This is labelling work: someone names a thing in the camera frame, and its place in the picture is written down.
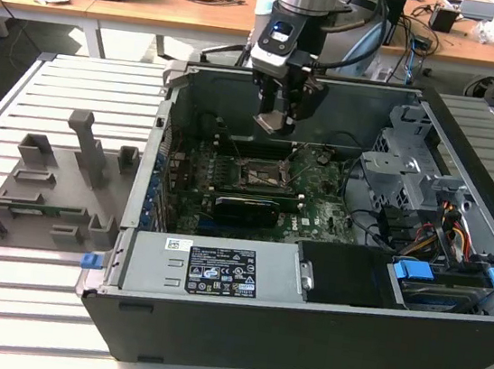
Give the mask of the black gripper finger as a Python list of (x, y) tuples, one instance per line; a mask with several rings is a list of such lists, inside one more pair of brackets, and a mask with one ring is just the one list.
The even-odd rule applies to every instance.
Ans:
[(259, 91), (259, 109), (258, 114), (270, 114), (276, 110), (276, 100), (278, 91), (283, 85), (281, 78), (275, 78), (260, 70), (253, 70), (253, 82), (258, 86)]
[(288, 135), (294, 131), (298, 121), (310, 118), (327, 97), (329, 88), (318, 81), (313, 70), (287, 64), (284, 77), (281, 127), (278, 134)]

